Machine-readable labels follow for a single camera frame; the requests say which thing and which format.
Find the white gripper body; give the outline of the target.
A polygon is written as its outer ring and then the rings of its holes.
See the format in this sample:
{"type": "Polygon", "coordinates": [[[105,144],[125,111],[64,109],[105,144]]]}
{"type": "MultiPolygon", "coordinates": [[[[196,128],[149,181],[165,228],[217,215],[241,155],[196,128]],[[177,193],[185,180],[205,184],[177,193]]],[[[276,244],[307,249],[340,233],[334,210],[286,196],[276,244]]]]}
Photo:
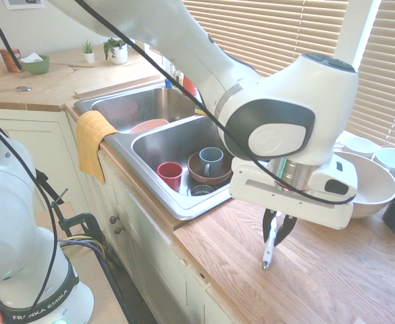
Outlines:
{"type": "Polygon", "coordinates": [[[350,221],[354,194],[341,198],[336,204],[319,202],[279,187],[252,162],[235,158],[232,169],[230,194],[233,198],[336,230],[345,228],[350,221]]]}

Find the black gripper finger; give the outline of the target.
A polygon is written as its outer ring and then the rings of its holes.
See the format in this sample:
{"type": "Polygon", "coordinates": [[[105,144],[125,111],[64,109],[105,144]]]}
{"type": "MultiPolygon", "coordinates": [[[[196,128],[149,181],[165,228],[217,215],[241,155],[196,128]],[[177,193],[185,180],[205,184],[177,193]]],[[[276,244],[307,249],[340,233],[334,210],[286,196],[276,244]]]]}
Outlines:
{"type": "Polygon", "coordinates": [[[266,209],[263,215],[263,223],[262,223],[262,231],[263,231],[263,240],[267,242],[269,238],[269,233],[272,227],[276,230],[278,229],[278,221],[277,221],[277,211],[273,211],[270,209],[266,209]]]}
{"type": "Polygon", "coordinates": [[[283,224],[278,229],[277,235],[275,237],[274,246],[281,243],[294,229],[296,225],[297,218],[291,215],[286,215],[283,220],[283,224]]]}

